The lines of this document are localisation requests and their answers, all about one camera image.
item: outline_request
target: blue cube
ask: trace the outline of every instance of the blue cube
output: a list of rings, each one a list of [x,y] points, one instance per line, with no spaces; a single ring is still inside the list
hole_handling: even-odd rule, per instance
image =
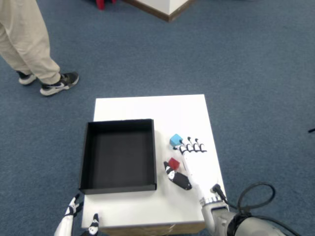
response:
[[[181,145],[180,140],[183,140],[181,136],[179,136],[178,134],[175,134],[170,140],[169,140],[169,144],[171,144],[173,147]]]

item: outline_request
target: red object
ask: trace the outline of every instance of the red object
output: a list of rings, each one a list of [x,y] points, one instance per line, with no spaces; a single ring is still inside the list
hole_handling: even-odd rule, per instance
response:
[[[168,161],[168,164],[175,171],[179,168],[179,165],[180,165],[180,163],[177,160],[175,160],[173,157]]]
[[[105,9],[105,0],[96,0],[96,4],[98,9],[104,10]]]

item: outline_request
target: beige pants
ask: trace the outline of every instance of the beige pants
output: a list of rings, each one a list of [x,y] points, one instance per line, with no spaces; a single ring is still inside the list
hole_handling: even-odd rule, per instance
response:
[[[45,84],[59,81],[36,0],[0,0],[0,55],[14,70],[33,73]]]

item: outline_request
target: white sole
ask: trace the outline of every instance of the white sole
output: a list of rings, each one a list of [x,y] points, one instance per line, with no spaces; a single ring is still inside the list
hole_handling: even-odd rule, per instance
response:
[[[19,83],[22,84],[22,85],[30,85],[35,80],[36,80],[36,76],[35,75],[31,75],[27,80],[22,80],[21,78],[19,78]]]
[[[79,76],[78,78],[71,84],[71,85],[67,85],[67,86],[64,86],[62,88],[51,88],[50,90],[43,90],[42,88],[40,89],[40,93],[41,95],[44,95],[44,96],[51,96],[53,94],[56,94],[62,90],[68,90],[69,88],[73,87],[74,85],[76,85],[79,81]]]

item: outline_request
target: nike logo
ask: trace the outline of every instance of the nike logo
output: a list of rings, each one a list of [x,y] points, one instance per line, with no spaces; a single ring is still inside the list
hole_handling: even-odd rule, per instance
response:
[[[59,89],[59,88],[63,88],[63,87],[64,87],[64,84],[63,84],[63,83],[60,83],[60,85],[58,85],[58,86],[54,85],[54,86],[48,86],[48,87],[50,87],[50,88],[55,88],[55,89]]]

